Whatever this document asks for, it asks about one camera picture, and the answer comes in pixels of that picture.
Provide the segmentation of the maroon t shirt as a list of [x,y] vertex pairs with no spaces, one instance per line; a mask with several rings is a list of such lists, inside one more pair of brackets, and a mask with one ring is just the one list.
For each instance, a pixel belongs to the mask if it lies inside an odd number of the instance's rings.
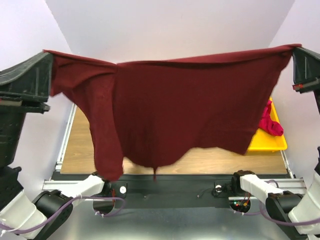
[[296,47],[122,63],[52,51],[51,95],[82,110],[95,169],[117,181],[124,158],[157,170],[192,148],[245,154]]

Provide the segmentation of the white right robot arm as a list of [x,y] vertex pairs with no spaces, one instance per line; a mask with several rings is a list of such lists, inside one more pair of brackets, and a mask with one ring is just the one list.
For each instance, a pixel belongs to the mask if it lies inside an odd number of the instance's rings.
[[[293,51],[293,89],[313,92],[320,102],[320,55],[304,47]],[[320,166],[314,169],[313,181],[304,195],[282,190],[260,179],[251,171],[237,171],[230,182],[231,192],[247,192],[259,200],[260,213],[276,223],[291,240],[304,240],[308,235],[320,236]]]

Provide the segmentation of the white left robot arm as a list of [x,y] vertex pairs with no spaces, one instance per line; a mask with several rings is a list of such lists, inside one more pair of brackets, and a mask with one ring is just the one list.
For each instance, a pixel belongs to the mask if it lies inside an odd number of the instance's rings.
[[111,184],[97,174],[66,191],[43,191],[30,200],[18,181],[21,167],[13,163],[27,113],[50,110],[54,57],[40,52],[0,72],[0,227],[27,240],[46,240],[88,197],[106,197]]

